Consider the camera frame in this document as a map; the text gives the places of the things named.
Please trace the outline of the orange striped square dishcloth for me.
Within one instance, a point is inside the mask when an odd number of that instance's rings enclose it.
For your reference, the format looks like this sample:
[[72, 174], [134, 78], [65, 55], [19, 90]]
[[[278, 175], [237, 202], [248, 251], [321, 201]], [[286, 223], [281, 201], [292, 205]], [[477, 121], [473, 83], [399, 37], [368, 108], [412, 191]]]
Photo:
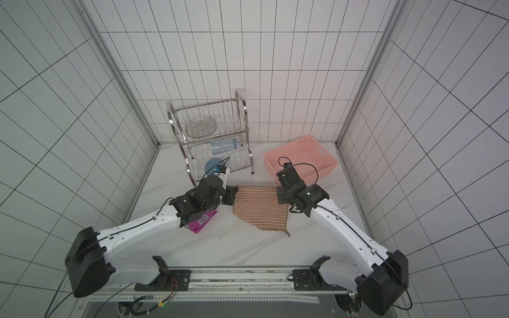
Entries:
[[262, 231], [287, 230], [288, 204], [279, 204], [276, 187], [240, 185], [233, 214]]

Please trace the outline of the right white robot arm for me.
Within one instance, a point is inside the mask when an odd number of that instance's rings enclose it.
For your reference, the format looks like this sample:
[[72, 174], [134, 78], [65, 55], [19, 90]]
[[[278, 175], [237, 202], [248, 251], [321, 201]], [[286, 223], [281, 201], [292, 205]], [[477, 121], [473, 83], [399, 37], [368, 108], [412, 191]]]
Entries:
[[375, 314], [383, 316], [408, 291], [409, 263], [399, 250], [389, 251], [368, 236], [335, 204], [328, 193], [313, 184], [293, 190], [277, 188], [278, 202], [288, 204], [327, 230], [349, 253], [354, 265], [326, 257], [315, 263], [328, 285], [355, 292]]

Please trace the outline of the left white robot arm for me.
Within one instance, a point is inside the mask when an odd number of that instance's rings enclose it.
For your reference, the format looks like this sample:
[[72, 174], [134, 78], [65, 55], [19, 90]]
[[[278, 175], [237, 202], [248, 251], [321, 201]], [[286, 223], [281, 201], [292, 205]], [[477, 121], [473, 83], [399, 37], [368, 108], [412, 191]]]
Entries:
[[163, 206], [111, 229], [81, 230], [72, 244], [65, 266], [75, 298], [92, 295], [112, 284], [134, 283], [152, 291], [170, 284], [171, 271], [161, 256], [132, 258], [135, 246], [167, 231], [199, 221], [220, 205], [234, 205], [239, 188], [225, 178], [208, 176], [182, 196], [168, 198]]

